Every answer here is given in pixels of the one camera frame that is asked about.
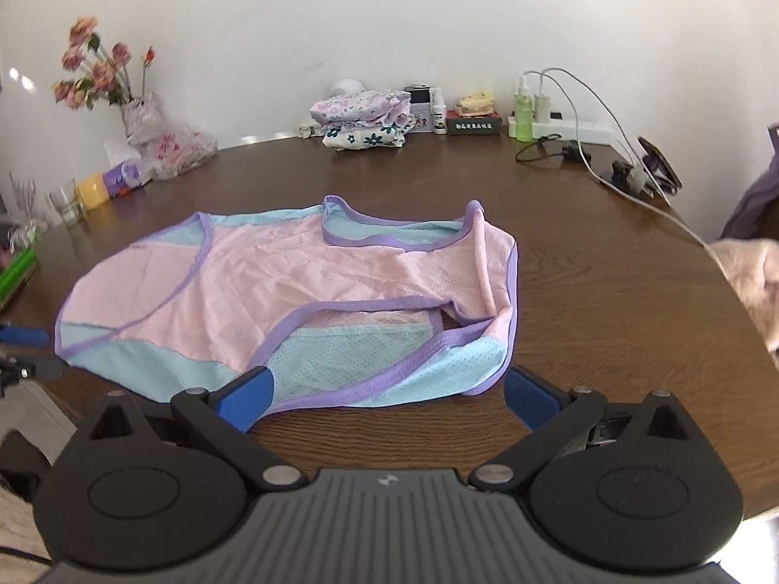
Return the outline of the beige fuzzy sleeve forearm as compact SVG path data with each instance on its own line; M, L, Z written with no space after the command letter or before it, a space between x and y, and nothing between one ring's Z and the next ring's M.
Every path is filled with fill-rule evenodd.
M778 243L769 238L725 238L712 245L721 269L762 336L774 363L779 342Z

